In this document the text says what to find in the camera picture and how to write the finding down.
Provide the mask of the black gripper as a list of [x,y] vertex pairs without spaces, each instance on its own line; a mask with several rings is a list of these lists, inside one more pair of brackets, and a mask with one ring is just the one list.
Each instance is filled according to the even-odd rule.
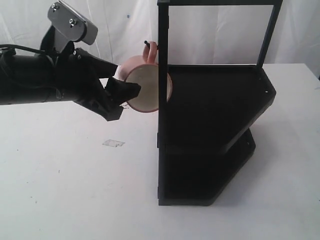
[[[74,102],[107,121],[120,119],[121,104],[138,97],[141,86],[113,78],[118,65],[100,59],[82,48],[51,52],[54,61],[51,101]],[[100,79],[109,78],[104,87]]]

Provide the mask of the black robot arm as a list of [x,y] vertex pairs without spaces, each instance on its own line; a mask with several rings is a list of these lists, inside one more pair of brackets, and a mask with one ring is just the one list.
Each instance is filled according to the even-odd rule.
[[74,102],[107,121],[119,120],[122,104],[141,86],[116,79],[118,66],[82,48],[53,60],[48,55],[0,55],[0,104]]

